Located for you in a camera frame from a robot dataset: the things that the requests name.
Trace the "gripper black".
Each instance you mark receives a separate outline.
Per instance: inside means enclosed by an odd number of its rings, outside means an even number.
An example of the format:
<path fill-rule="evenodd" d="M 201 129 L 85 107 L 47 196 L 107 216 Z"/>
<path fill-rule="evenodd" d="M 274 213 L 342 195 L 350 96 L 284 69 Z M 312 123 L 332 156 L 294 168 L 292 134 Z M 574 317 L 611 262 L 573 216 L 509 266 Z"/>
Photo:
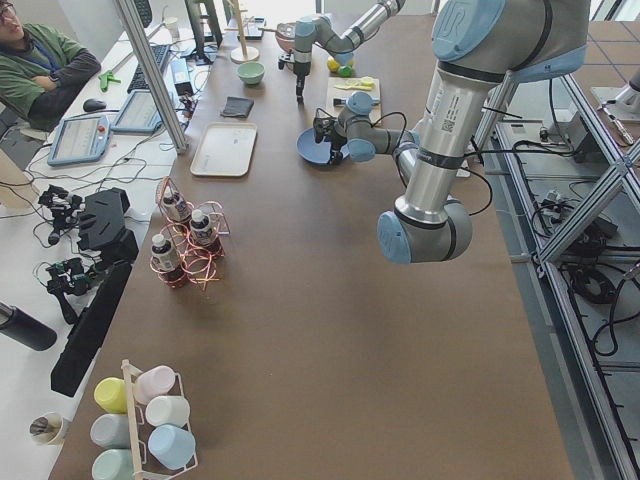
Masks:
<path fill-rule="evenodd" d="M 317 144 L 328 142 L 329 165 L 339 165 L 345 157 L 343 149 L 347 138 L 337 131 L 338 118 L 325 110 L 317 110 L 313 119 L 314 140 Z"/>
<path fill-rule="evenodd" d="M 304 86 L 306 77 L 311 70 L 311 53 L 299 52 L 295 49 L 282 53 L 278 57 L 278 68 L 283 70 L 290 67 L 296 76 L 296 100 L 297 103 L 304 103 Z"/>

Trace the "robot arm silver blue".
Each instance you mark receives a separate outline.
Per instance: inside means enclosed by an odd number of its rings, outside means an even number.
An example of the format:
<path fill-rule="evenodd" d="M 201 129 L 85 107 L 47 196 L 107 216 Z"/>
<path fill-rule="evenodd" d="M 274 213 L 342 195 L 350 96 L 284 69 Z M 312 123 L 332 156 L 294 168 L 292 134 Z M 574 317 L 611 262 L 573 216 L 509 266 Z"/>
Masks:
<path fill-rule="evenodd" d="M 331 20 L 326 15 L 306 16 L 297 20 L 294 28 L 293 47 L 293 72 L 296 76 L 297 103 L 304 103 L 305 81 L 311 71 L 312 47 L 314 45 L 333 56 L 351 54 L 375 36 L 381 25 L 396 16 L 404 5 L 405 0 L 378 1 L 341 34 L 334 30 Z"/>
<path fill-rule="evenodd" d="M 468 248 L 472 223 L 451 187 L 489 91 L 508 79 L 528 83 L 576 71 L 586 55 L 589 11 L 586 1 L 450 1 L 432 30 L 437 65 L 414 129 L 376 127 L 363 91 L 338 116 L 314 119 L 314 138 L 329 144 L 331 162 L 389 154 L 406 175 L 406 191 L 377 223 L 389 261 L 447 261 Z"/>

